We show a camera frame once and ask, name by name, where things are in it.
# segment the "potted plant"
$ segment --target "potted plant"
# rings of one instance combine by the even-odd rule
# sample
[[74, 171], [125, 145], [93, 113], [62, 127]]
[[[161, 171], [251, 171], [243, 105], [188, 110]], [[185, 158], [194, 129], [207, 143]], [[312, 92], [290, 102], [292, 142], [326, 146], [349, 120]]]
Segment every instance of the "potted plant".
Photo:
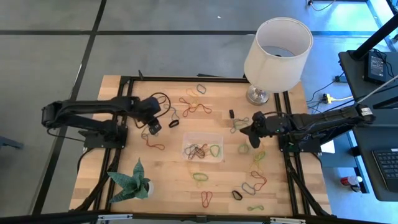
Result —
[[131, 198], [144, 199], [152, 194], [154, 190], [152, 182], [144, 177], [144, 168], [139, 158], [132, 172], [132, 177], [117, 172], [108, 172], [108, 175], [123, 188], [122, 191], [113, 196], [109, 201], [111, 203]]

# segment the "black desk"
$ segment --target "black desk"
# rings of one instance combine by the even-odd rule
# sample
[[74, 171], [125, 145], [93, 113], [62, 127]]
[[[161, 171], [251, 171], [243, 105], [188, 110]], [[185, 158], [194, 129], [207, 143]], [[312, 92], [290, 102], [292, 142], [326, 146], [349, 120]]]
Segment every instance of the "black desk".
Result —
[[[387, 61], [391, 60], [392, 57], [389, 58], [389, 53], [386, 52], [386, 54]], [[363, 61], [354, 61], [348, 52], [339, 53], [339, 58], [354, 98], [367, 95], [377, 88], [377, 85], [363, 81]], [[389, 62], [392, 64], [394, 74], [398, 74], [398, 58], [394, 58], [394, 60], [395, 62]], [[371, 106], [393, 96], [398, 96], [398, 88], [373, 95], [363, 101], [363, 104]], [[398, 193], [386, 189], [371, 152], [375, 149], [398, 148], [398, 128], [393, 127], [398, 124], [398, 110], [373, 110], [373, 113], [376, 115], [374, 126], [353, 128], [353, 132], [376, 198], [381, 201], [398, 202]]]

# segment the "keyboard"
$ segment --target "keyboard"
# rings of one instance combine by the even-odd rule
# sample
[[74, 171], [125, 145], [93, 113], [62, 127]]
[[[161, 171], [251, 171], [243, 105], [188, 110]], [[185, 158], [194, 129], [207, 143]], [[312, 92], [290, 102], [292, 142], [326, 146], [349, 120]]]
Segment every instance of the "keyboard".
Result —
[[398, 192], [398, 149], [372, 151], [384, 184], [391, 192]]

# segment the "white lampshade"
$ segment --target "white lampshade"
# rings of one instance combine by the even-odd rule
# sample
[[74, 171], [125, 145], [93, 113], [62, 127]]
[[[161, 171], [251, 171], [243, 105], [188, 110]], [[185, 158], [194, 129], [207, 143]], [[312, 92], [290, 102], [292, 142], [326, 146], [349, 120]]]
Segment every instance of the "white lampshade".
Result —
[[[257, 30], [244, 73], [255, 88], [287, 91], [300, 81], [312, 45], [311, 31], [302, 22], [285, 17], [268, 20]], [[275, 56], [266, 51], [269, 47], [288, 51], [291, 57]]]

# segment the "green rubber band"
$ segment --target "green rubber band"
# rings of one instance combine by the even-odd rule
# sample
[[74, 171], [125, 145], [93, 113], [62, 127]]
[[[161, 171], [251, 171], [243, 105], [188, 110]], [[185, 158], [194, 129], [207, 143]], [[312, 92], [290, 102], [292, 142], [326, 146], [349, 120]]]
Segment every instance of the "green rubber band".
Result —
[[247, 154], [249, 152], [249, 146], [247, 144], [242, 144], [238, 147], [239, 154]]
[[208, 177], [206, 174], [204, 174], [204, 173], [199, 173], [199, 172], [193, 173], [193, 174], [192, 174], [192, 177], [193, 177], [193, 179], [194, 179], [195, 181], [207, 181], [207, 180], [209, 179], [209, 177]]
[[253, 155], [253, 159], [254, 159], [254, 161], [260, 161], [265, 156], [266, 156], [266, 152], [261, 151], [261, 152], [256, 153], [255, 155]]
[[[211, 148], [212, 148], [213, 146], [216, 146], [216, 147], [218, 148], [217, 155], [214, 155], [213, 150], [211, 150]], [[210, 153], [211, 153], [211, 155], [212, 155], [213, 157], [218, 157], [218, 156], [220, 155], [220, 151], [221, 151], [221, 148], [219, 147], [219, 145], [212, 145], [212, 146], [210, 146]]]
[[248, 207], [248, 211], [253, 211], [253, 210], [256, 209], [256, 208], [258, 208], [258, 209], [260, 209], [260, 210], [264, 210], [264, 206], [259, 205], [259, 206], [255, 206], [255, 207]]

